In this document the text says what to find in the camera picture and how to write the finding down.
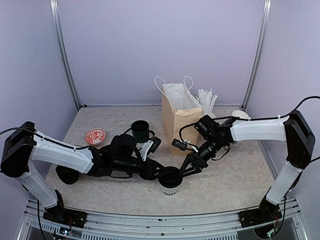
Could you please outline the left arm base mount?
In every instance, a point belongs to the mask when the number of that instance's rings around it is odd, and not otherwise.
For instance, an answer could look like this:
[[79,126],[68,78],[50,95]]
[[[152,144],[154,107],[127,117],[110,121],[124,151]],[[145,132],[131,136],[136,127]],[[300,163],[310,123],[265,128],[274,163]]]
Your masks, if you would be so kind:
[[57,205],[52,208],[46,208],[43,218],[69,227],[83,228],[87,219],[87,213]]

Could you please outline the white paper cup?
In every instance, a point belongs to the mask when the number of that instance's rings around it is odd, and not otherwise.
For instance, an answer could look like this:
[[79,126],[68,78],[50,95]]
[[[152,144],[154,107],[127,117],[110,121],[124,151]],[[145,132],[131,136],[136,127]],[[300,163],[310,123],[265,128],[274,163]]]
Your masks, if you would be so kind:
[[181,185],[181,184],[175,184],[171,186],[171,185],[165,185],[162,182],[159,182],[159,184],[160,184],[162,193],[166,196],[174,196],[178,192],[178,189]]

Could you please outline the black cup lid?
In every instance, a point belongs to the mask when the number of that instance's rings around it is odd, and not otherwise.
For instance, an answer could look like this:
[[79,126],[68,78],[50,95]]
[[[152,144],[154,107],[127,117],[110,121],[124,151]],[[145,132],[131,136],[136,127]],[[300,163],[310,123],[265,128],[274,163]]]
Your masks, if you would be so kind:
[[158,178],[160,185],[165,188],[178,187],[183,181],[183,178],[180,177],[180,169],[174,166],[168,166],[165,169],[165,174]]

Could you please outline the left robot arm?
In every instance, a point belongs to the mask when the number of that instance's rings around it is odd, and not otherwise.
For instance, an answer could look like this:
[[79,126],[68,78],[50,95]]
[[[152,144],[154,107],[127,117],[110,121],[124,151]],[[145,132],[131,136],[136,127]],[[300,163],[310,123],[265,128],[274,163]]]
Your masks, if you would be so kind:
[[72,180],[76,174],[109,177],[114,171],[153,181],[171,172],[146,153],[141,153],[136,139],[128,134],[116,135],[110,144],[96,148],[53,139],[37,131],[30,121],[9,131],[12,133],[4,142],[0,164],[2,173],[19,181],[61,223],[70,218],[70,211],[62,205],[58,191],[51,188],[33,166],[34,161],[71,170],[71,174],[64,176],[66,181]]

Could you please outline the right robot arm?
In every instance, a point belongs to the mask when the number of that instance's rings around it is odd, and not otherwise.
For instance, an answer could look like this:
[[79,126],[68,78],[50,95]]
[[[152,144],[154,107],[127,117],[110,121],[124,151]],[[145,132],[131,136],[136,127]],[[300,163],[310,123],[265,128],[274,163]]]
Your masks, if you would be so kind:
[[205,115],[193,124],[205,142],[187,154],[180,177],[200,173],[208,167],[217,152],[232,143],[242,141],[279,141],[286,143],[287,157],[277,178],[256,210],[256,218],[266,222],[279,207],[279,203],[297,184],[303,170],[311,163],[316,142],[308,123],[300,111],[278,117],[242,119],[229,116],[222,124]]

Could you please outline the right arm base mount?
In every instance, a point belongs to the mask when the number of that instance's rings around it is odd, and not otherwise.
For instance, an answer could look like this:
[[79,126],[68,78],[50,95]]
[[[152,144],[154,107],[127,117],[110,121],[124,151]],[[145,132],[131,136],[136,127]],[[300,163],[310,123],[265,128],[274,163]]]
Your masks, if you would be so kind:
[[259,207],[243,210],[238,213],[242,228],[251,227],[282,218],[279,205],[260,204]]

